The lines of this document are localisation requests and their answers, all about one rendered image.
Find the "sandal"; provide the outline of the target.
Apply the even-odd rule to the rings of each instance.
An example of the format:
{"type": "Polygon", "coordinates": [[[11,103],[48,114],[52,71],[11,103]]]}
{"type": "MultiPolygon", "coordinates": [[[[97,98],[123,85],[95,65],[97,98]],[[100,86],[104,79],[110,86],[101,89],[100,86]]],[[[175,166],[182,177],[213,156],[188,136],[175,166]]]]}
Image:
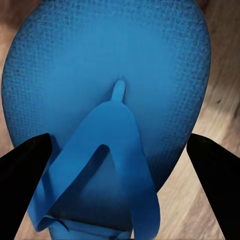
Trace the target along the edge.
{"type": "Polygon", "coordinates": [[[1,80],[13,148],[51,138],[26,210],[34,230],[51,240],[156,238],[157,193],[197,122],[211,56],[195,0],[42,0],[1,80]]]}

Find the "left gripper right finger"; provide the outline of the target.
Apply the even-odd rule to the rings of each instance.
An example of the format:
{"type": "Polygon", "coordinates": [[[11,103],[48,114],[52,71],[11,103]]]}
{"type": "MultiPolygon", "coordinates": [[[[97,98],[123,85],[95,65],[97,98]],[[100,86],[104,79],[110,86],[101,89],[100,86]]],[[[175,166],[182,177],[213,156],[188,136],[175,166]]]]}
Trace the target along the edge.
{"type": "Polygon", "coordinates": [[[240,240],[240,158],[195,133],[191,133],[186,151],[225,240],[240,240]]]}

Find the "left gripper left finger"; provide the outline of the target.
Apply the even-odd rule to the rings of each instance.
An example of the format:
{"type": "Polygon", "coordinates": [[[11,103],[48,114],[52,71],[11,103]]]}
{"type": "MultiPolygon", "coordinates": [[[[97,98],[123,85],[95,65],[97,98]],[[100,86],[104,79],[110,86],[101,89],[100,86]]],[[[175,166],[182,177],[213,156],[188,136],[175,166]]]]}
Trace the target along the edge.
{"type": "Polygon", "coordinates": [[[0,157],[0,240],[14,240],[52,154],[49,133],[0,157]]]}

